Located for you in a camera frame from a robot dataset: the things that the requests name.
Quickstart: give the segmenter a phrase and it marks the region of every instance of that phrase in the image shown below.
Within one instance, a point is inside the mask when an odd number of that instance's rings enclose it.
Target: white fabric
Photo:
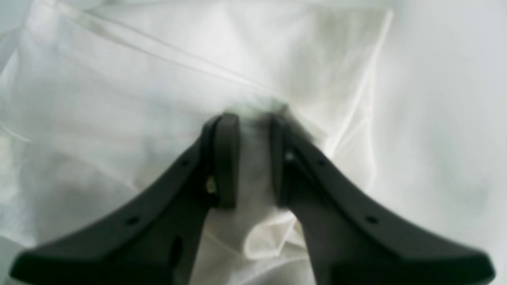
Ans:
[[[394,1],[376,70],[369,194],[488,252],[507,284],[507,3]]]
[[[0,236],[35,246],[104,216],[230,111],[241,116],[238,205],[208,215],[192,284],[314,283],[300,225],[273,203],[264,114],[297,120],[367,189],[371,70],[389,20],[297,2],[83,12],[35,0],[0,76]]]

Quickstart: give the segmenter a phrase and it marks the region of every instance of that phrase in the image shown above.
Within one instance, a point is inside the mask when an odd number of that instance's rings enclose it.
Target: black bracket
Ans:
[[[460,285],[493,279],[485,253],[391,213],[281,117],[272,118],[270,143],[276,202],[301,222],[317,284]]]
[[[281,117],[272,117],[270,143],[276,202],[300,220],[317,284],[493,279],[485,253],[389,212]],[[238,117],[211,119],[151,187],[84,230],[23,252],[11,276],[38,285],[188,284],[208,210],[235,206],[238,159]]]
[[[148,189],[95,224],[23,252],[11,276],[37,285],[188,284],[211,207],[234,208],[239,120],[208,121]]]

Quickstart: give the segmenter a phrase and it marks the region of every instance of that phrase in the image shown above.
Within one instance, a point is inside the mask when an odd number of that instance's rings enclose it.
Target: screw hole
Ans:
[[[379,220],[373,216],[366,216],[366,221],[372,225],[376,225],[379,223]]]
[[[294,160],[294,153],[292,153],[292,152],[286,152],[286,154],[285,154],[285,160],[287,162],[292,162]]]
[[[126,220],[125,224],[127,224],[127,226],[133,226],[133,225],[137,224],[138,222],[139,222],[139,217],[133,216],[133,217],[129,218],[128,220]]]
[[[183,255],[183,239],[177,236],[172,242],[171,251],[169,252],[169,264],[172,268],[176,267]]]

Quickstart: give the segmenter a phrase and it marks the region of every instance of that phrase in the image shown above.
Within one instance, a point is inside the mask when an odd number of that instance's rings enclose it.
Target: wrinkled fabric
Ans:
[[[389,20],[296,2],[34,1],[0,76],[0,236],[32,247],[103,217],[228,111],[241,119],[237,208],[210,211],[192,284],[314,283],[301,225],[274,206],[266,114],[297,121],[367,190]]]

